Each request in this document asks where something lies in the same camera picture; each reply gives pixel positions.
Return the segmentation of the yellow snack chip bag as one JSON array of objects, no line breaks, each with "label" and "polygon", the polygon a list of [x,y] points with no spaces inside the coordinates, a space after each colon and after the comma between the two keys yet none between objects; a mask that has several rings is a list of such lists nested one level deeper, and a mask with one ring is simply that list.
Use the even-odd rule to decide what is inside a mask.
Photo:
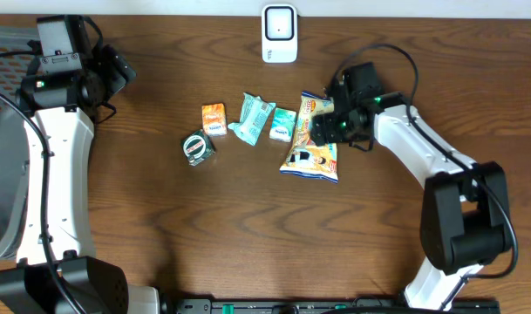
[{"label": "yellow snack chip bag", "polygon": [[280,167],[281,174],[338,183],[337,145],[317,146],[311,138],[312,119],[333,111],[334,105],[329,99],[307,91],[301,93],[292,147]]}]

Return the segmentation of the teal tissue pack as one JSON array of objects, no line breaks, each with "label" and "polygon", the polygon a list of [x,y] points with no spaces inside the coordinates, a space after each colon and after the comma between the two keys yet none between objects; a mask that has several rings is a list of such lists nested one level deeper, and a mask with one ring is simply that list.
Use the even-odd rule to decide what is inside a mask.
[{"label": "teal tissue pack", "polygon": [[290,142],[296,124],[296,112],[282,108],[276,108],[269,137],[272,140]]}]

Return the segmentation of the light green wipes packet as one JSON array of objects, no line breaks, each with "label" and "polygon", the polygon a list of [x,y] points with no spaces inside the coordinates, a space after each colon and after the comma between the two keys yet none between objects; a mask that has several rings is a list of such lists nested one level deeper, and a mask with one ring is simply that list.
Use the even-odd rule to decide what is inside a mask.
[{"label": "light green wipes packet", "polygon": [[244,93],[240,120],[228,124],[228,129],[242,141],[254,146],[276,103],[266,102],[259,96]]}]

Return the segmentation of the orange tissue pack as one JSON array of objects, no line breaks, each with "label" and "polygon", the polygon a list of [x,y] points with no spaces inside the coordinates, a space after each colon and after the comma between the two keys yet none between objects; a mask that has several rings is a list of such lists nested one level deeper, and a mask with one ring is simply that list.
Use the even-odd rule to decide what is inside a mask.
[{"label": "orange tissue pack", "polygon": [[203,130],[208,136],[222,136],[228,133],[223,103],[204,105],[201,110]]}]

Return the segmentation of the dark green round-label packet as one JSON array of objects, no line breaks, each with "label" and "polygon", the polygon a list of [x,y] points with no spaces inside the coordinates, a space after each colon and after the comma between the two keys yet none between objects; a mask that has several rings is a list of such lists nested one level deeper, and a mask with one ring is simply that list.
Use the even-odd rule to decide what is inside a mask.
[{"label": "dark green round-label packet", "polygon": [[215,154],[211,139],[202,129],[187,136],[181,142],[181,148],[187,157],[188,164],[193,167]]}]

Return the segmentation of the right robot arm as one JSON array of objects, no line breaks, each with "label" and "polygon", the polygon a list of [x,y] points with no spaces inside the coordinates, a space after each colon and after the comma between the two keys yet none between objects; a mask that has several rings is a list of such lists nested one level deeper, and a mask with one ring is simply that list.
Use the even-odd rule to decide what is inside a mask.
[{"label": "right robot arm", "polygon": [[375,74],[344,73],[325,90],[334,109],[312,120],[312,141],[378,143],[390,150],[423,188],[420,242],[425,253],[419,272],[405,287],[410,308],[449,311],[460,290],[503,253],[510,264],[494,279],[508,276],[519,258],[511,222],[507,180],[494,162],[479,163],[458,152],[420,117],[412,98],[388,93]]}]

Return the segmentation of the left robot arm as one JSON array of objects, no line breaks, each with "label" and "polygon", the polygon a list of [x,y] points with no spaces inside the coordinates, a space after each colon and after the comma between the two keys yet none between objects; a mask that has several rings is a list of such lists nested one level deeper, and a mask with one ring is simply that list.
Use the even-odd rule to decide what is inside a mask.
[{"label": "left robot arm", "polygon": [[99,260],[88,213],[87,175],[97,111],[134,77],[109,45],[85,51],[48,46],[40,73],[10,102],[28,145],[24,221],[15,267],[0,270],[0,301],[15,313],[164,313],[151,286]]}]

